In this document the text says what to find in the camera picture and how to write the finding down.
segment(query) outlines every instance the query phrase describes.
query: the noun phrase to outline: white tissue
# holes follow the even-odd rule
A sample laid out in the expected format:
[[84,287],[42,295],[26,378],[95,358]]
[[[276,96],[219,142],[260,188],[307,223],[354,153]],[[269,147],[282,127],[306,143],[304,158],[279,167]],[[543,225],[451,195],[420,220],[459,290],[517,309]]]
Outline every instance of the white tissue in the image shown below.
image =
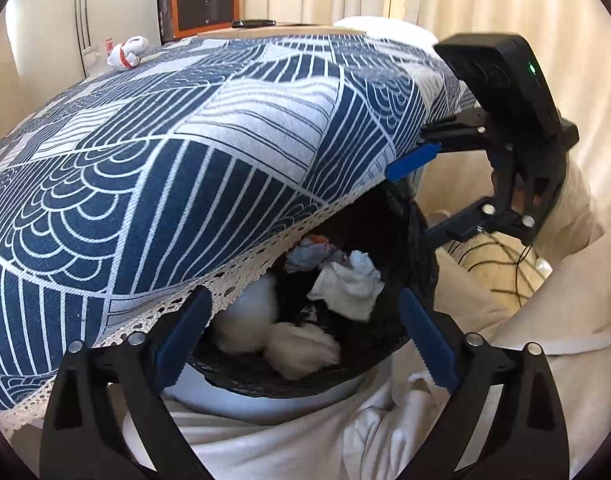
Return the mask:
[[352,251],[351,268],[332,262],[321,270],[310,300],[324,300],[330,310],[357,321],[368,321],[385,284],[367,253]]
[[218,348],[227,354],[241,354],[258,352],[265,346],[268,330],[278,317],[275,283],[272,274],[263,274],[243,289],[238,300],[214,316],[211,325]]
[[341,346],[309,323],[276,323],[269,330],[264,357],[285,379],[296,381],[324,366],[339,364]]

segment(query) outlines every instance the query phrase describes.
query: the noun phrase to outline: person's arm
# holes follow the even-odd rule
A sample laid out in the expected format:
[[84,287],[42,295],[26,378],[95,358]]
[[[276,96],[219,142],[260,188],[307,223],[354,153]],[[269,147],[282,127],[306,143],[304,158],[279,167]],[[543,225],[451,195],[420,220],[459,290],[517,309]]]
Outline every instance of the person's arm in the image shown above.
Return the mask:
[[557,266],[564,257],[578,253],[610,229],[611,200],[597,204],[581,170],[569,160],[561,195],[535,240],[537,253]]

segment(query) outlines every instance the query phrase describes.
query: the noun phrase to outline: cabinet handle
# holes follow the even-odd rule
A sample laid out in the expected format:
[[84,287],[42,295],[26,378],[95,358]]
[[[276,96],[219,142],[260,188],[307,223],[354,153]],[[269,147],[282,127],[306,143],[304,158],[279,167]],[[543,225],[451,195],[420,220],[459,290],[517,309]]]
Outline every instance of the cabinet handle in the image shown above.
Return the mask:
[[83,77],[87,78],[88,74],[85,71],[85,63],[83,63],[83,51],[80,48],[80,37],[82,36],[83,22],[81,20],[81,23],[80,23],[81,34],[79,34],[79,10],[77,9],[77,6],[76,6],[76,0],[74,0],[74,26],[76,27],[76,42],[79,44],[80,66],[83,69]]
[[88,0],[85,1],[85,31],[88,35],[88,46],[92,46],[92,41],[90,41],[90,20],[88,20]]

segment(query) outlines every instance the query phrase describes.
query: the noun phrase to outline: beige cloth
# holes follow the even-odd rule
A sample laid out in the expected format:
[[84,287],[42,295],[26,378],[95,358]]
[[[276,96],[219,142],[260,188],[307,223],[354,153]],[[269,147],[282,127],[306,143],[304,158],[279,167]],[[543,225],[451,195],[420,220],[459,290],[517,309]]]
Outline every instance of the beige cloth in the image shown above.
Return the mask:
[[[498,346],[540,342],[563,405],[573,476],[611,430],[611,203],[591,203],[574,164],[536,247],[555,269],[514,316],[445,250],[437,251],[435,308],[452,315],[463,332],[479,332]],[[495,411],[493,397],[461,466],[478,456]],[[391,480],[446,400],[410,342],[348,399],[276,426],[193,413],[175,402],[168,407],[218,480]],[[130,418],[124,436],[135,458],[152,466]]]

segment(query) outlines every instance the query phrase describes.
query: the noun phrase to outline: blue gripper pad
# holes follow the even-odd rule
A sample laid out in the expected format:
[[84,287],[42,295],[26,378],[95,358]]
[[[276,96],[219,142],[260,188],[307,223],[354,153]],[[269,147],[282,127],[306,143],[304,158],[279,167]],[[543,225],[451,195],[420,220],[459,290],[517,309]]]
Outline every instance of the blue gripper pad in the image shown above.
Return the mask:
[[427,142],[414,148],[407,155],[403,155],[385,168],[385,177],[390,182],[397,182],[408,176],[412,171],[425,166],[430,160],[437,157],[441,145]]
[[399,295],[399,316],[435,384],[453,394],[461,383],[455,351],[409,288]]
[[176,325],[154,356],[155,371],[151,386],[155,392],[160,393],[164,388],[176,384],[211,316],[210,291],[198,286],[185,301]]

